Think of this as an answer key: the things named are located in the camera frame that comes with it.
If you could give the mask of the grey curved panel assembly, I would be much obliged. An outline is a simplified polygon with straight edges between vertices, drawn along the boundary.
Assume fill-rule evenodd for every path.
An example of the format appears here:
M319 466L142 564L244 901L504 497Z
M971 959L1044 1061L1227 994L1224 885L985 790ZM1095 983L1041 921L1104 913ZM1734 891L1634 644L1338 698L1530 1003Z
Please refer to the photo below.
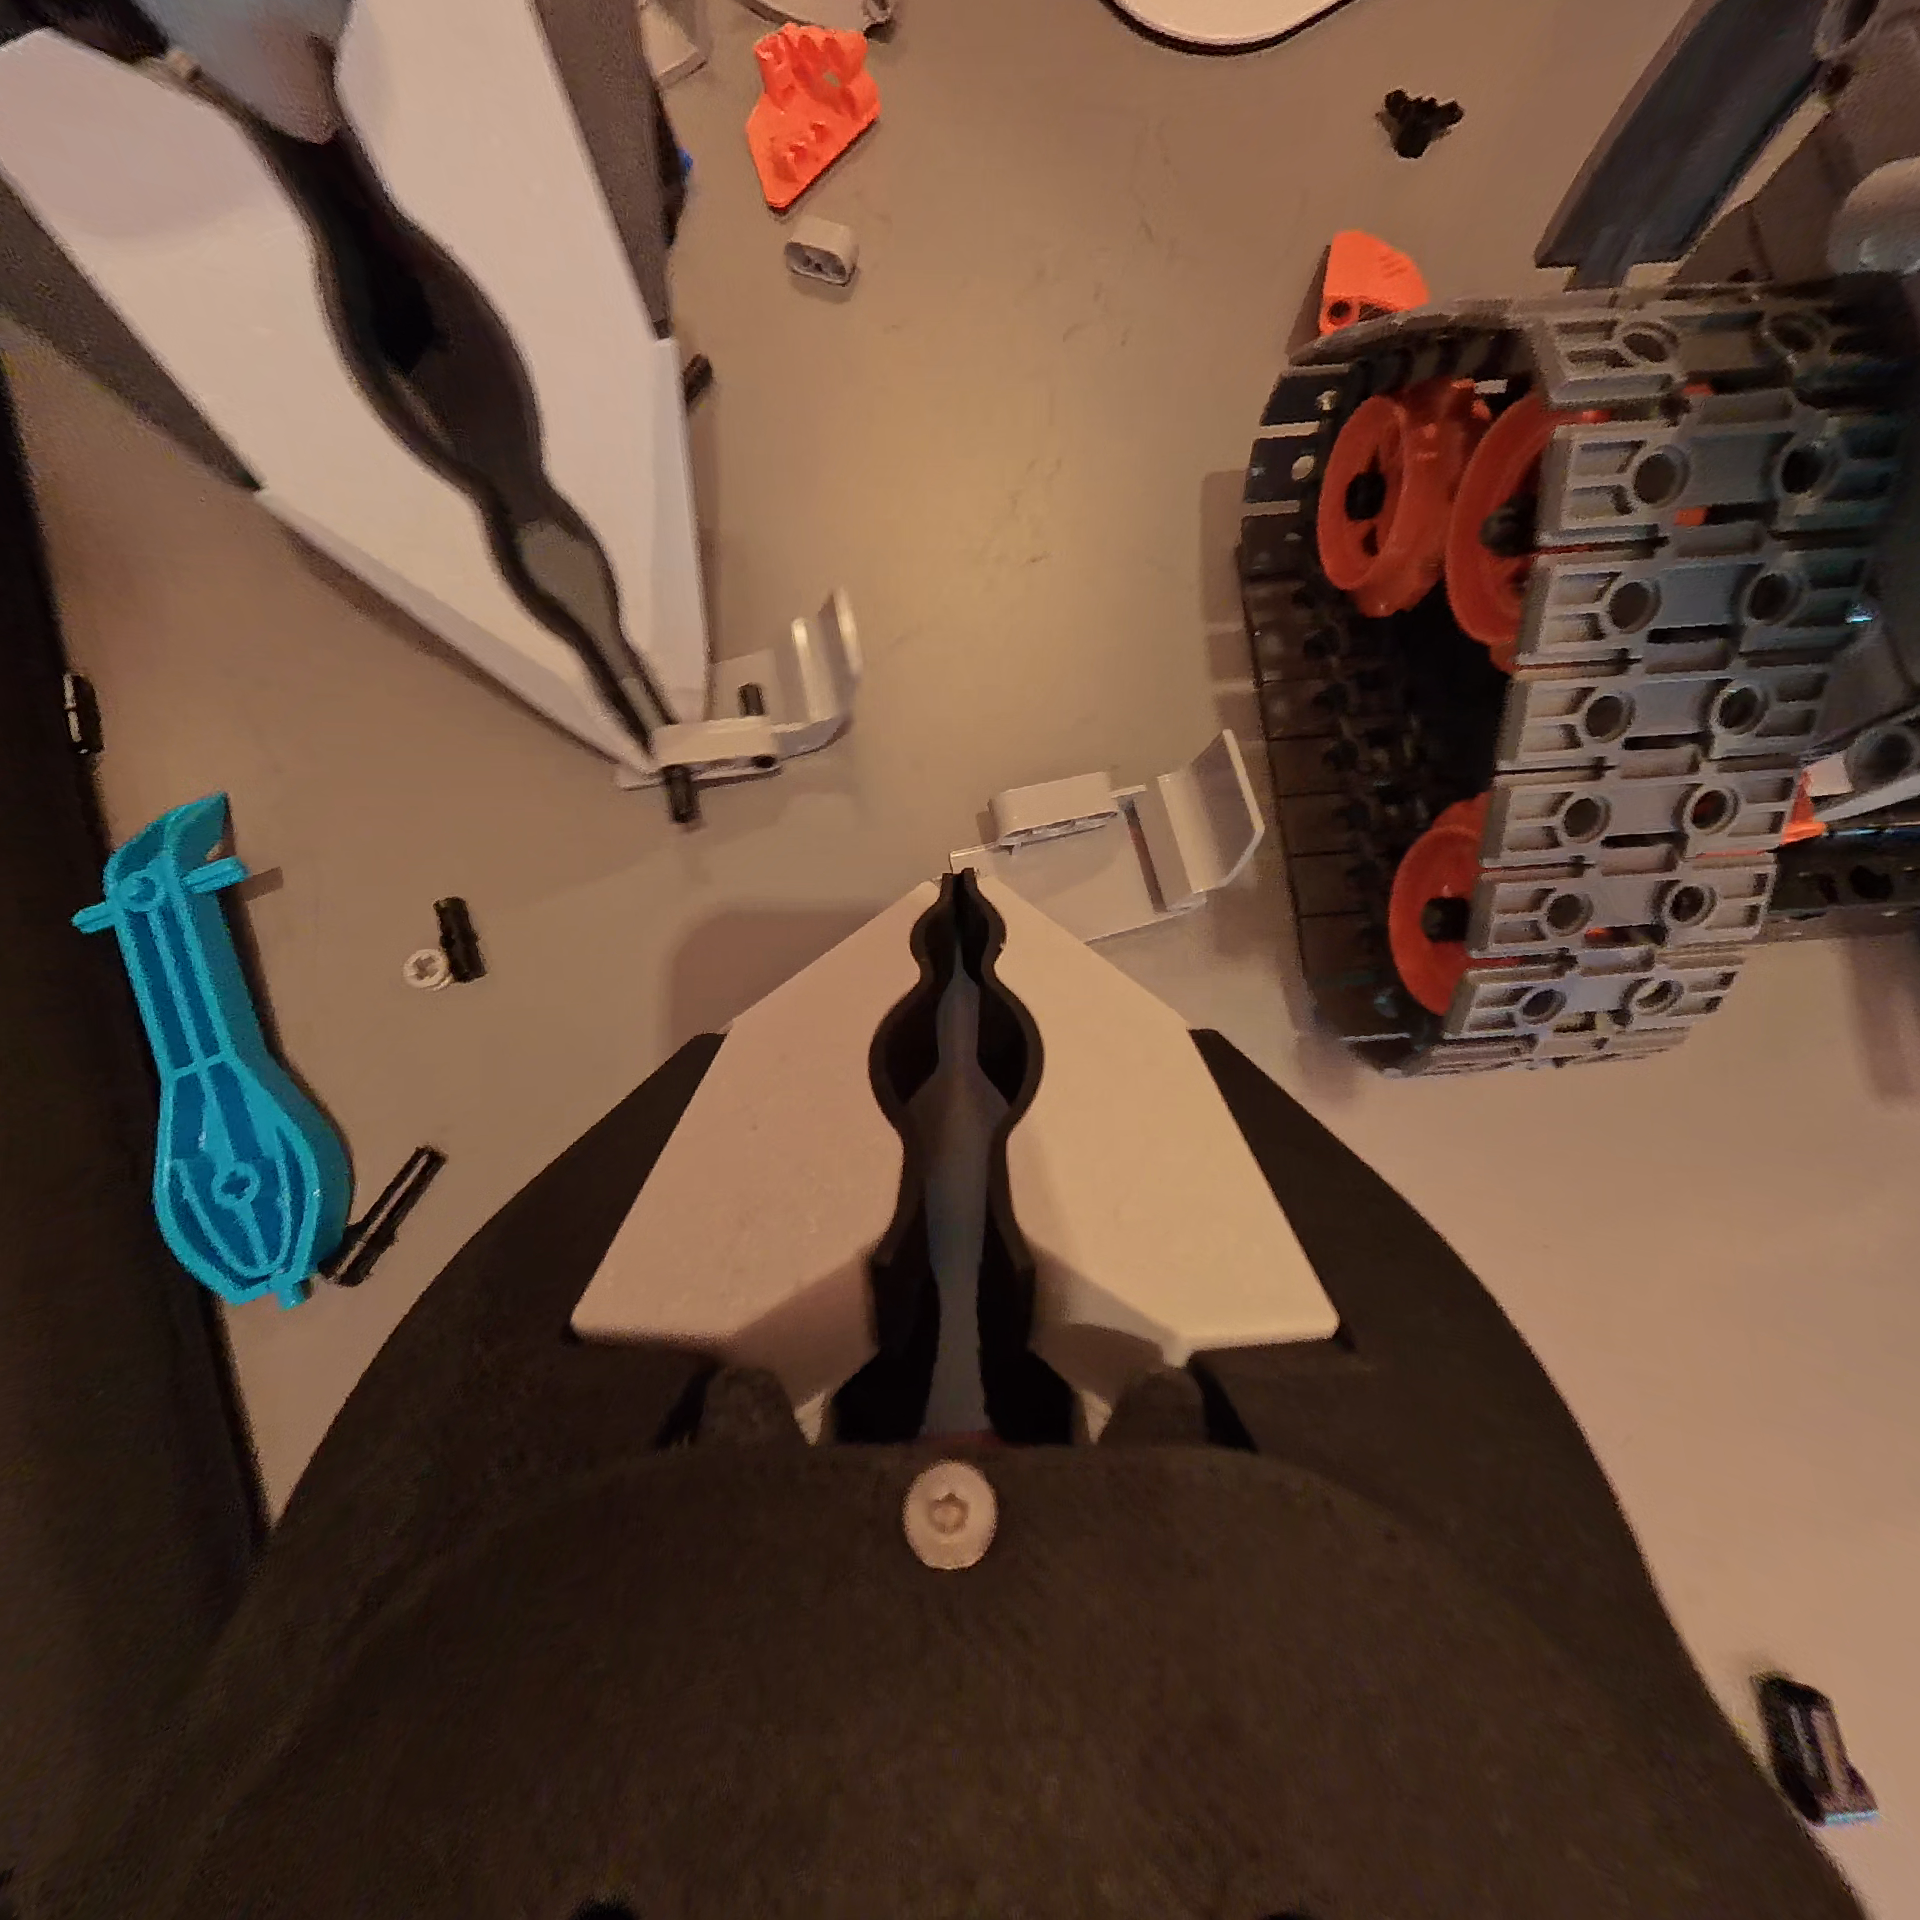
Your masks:
M631 794L663 790L670 821L696 825L710 788L779 777L841 740L859 681L857 620L849 591L833 589L770 646L710 660L700 713L658 727L641 766L620 761L612 781Z
M990 837L948 852L1087 943L1178 921L1232 885L1265 838L1235 731L1144 783L1072 774L1000 790Z

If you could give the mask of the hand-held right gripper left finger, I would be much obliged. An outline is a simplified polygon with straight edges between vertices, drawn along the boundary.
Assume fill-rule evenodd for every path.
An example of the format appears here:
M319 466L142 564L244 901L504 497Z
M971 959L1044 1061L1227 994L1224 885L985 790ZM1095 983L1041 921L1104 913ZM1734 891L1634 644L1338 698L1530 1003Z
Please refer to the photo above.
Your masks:
M570 1329L826 1398L846 1437L922 1430L939 1349L926 1150L954 881L926 881L721 1038Z

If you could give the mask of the teal separator tool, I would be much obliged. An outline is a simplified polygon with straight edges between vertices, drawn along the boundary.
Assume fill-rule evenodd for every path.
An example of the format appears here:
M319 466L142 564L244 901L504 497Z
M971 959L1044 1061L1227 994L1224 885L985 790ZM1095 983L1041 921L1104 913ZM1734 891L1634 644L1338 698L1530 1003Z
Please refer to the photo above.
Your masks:
M73 923L113 935L150 1044L168 1250L226 1305L297 1307L345 1235L353 1171L251 994L225 905L249 878L228 825L222 790L163 811L107 854Z

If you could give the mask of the grey orange tracked toy robot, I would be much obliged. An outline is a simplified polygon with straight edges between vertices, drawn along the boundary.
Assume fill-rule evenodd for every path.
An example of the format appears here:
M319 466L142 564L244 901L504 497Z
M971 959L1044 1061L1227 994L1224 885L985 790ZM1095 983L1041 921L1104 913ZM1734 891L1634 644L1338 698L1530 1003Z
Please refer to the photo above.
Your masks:
M1695 4L1548 294L1292 355L1239 597L1303 981L1396 1076L1916 935L1916 4Z

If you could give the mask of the orange wedge panel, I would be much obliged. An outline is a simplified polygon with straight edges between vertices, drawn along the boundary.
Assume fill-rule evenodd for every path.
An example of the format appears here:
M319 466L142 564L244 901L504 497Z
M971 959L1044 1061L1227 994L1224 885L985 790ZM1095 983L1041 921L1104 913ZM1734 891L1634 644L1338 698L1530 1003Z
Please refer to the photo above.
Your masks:
M1370 230L1344 229L1330 235L1318 297L1321 338L1416 311L1430 299L1427 278L1410 257Z

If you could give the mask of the orange ribbed panel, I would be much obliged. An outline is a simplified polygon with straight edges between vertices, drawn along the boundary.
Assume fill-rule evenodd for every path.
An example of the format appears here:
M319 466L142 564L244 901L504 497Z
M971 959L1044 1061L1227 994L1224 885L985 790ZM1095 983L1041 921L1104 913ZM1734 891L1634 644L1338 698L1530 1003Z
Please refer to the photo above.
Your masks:
M784 23L755 42L760 99L745 137L767 205L794 207L880 121L868 39Z

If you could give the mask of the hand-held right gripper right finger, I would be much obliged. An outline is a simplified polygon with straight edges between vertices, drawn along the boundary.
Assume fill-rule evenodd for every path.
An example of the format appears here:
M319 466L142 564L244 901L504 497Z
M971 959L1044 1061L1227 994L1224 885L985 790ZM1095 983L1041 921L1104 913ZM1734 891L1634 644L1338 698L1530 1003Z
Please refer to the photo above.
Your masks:
M961 965L1000 1098L977 1290L1000 1437L1091 1437L1142 1375L1338 1333L1186 1020L977 874Z

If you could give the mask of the dark grey track link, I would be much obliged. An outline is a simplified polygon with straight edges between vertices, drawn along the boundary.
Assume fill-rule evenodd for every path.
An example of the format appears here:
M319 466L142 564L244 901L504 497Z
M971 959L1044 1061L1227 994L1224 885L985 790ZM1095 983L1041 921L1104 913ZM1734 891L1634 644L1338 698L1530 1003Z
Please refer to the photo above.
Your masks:
M1784 1671L1764 1671L1756 1675L1756 1701L1775 1783L1810 1829L1852 1829L1881 1815L1824 1692Z

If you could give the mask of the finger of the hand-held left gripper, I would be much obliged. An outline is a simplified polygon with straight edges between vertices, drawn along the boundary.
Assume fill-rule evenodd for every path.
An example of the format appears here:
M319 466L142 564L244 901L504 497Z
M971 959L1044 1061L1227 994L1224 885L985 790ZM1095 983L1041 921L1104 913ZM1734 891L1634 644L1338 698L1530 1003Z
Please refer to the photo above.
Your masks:
M710 713L682 349L635 281L536 4L353 4L337 82L401 212L504 325L543 477L608 564L667 715Z
M256 502L616 763L670 724L506 327L345 114L345 31L6 31L6 185Z

